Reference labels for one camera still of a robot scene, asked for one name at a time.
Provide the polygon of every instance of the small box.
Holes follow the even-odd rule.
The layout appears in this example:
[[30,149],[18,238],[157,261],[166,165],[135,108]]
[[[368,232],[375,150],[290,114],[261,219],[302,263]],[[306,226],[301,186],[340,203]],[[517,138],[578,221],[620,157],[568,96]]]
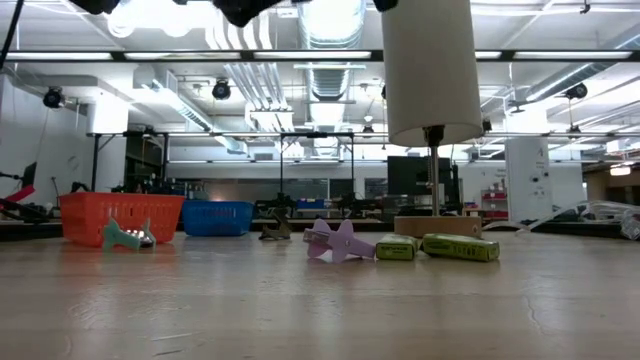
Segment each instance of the small box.
[[376,257],[380,260],[413,260],[419,242],[411,236],[387,234],[376,244]]
[[500,256],[499,243],[459,235],[426,234],[422,248],[429,255],[465,260],[492,261]]
[[424,234],[482,236],[482,219],[472,216],[396,216],[394,232],[422,238]]

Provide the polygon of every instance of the column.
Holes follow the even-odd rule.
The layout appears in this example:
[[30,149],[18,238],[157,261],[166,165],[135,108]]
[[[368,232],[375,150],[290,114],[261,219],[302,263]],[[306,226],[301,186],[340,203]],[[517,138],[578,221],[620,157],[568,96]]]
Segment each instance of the column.
[[[508,132],[546,132],[544,109],[527,109],[505,119]],[[505,142],[509,220],[538,220],[553,212],[546,138],[511,138]]]
[[[103,94],[95,104],[88,107],[89,132],[91,133],[122,133],[127,130],[129,120],[128,104],[111,94]],[[98,169],[96,174],[96,191],[110,192],[111,188],[124,181],[125,156],[127,139],[115,137],[109,140],[104,135],[100,139],[100,146],[107,143],[98,153]],[[93,141],[88,141],[88,154],[93,154]],[[91,171],[91,156],[87,156]]]

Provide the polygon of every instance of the plastic basket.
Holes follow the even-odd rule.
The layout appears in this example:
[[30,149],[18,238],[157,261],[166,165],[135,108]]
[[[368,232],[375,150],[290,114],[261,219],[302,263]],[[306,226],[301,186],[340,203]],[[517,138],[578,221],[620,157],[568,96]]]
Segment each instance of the plastic basket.
[[73,193],[60,197],[64,237],[85,246],[102,246],[102,230],[113,217],[123,230],[139,230],[151,219],[158,243],[173,239],[182,196],[119,193]]
[[241,236],[251,227],[253,204],[239,201],[186,201],[184,231],[190,236]]

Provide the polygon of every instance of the table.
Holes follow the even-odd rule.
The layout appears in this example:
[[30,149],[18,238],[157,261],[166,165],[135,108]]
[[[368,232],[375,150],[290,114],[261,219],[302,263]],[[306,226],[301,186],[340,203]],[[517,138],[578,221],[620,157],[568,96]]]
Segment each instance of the table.
[[[359,236],[375,242],[383,234]],[[292,241],[155,254],[0,243],[6,359],[632,359],[640,244],[486,233],[499,262],[309,260]]]

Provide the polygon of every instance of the yellow-green package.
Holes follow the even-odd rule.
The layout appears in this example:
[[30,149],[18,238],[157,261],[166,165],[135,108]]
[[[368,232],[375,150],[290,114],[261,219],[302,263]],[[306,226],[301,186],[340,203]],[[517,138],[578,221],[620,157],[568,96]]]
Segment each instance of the yellow-green package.
[[440,255],[465,260],[492,261],[500,256],[500,244],[469,236],[426,234],[422,247],[429,255]]
[[419,241],[412,236],[387,234],[376,244],[376,257],[380,260],[413,260]]

